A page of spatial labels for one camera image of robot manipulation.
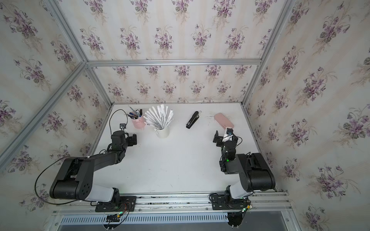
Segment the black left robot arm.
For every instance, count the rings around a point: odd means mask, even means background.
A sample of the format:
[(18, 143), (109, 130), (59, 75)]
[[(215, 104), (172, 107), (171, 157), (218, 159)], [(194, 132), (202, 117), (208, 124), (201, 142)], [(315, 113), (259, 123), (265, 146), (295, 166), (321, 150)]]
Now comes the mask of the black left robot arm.
[(119, 164), (127, 148), (137, 145), (137, 135), (116, 131), (111, 140), (103, 154), (66, 158), (50, 188), (50, 197), (120, 204), (119, 190), (94, 184), (93, 175), (102, 168)]

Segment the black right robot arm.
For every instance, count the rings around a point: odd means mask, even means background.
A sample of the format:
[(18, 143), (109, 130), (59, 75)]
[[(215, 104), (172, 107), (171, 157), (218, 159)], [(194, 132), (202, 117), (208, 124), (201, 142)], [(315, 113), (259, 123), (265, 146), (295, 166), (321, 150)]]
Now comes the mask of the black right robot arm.
[(228, 201), (242, 200), (255, 191), (272, 190), (276, 186), (275, 177), (260, 153), (237, 154), (236, 148), (242, 138), (227, 128), (223, 136), (215, 133), (213, 143), (221, 148), (220, 170), (226, 175), (237, 174), (239, 182), (227, 186), (225, 197)]

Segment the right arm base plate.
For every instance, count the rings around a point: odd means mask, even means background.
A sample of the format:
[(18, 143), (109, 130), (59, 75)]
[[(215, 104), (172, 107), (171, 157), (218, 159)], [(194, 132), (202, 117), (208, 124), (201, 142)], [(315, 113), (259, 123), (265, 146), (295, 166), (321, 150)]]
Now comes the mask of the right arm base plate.
[(211, 193), (209, 194), (209, 200), (213, 210), (237, 210), (244, 212), (252, 208), (249, 199), (233, 199), (228, 194)]

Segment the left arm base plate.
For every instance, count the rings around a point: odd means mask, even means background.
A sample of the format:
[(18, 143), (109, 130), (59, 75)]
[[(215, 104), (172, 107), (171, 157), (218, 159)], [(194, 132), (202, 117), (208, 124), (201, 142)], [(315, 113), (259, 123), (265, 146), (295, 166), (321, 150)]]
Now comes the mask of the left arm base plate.
[(135, 209), (136, 196), (121, 196), (118, 202), (98, 202), (95, 207), (95, 212), (133, 212)]

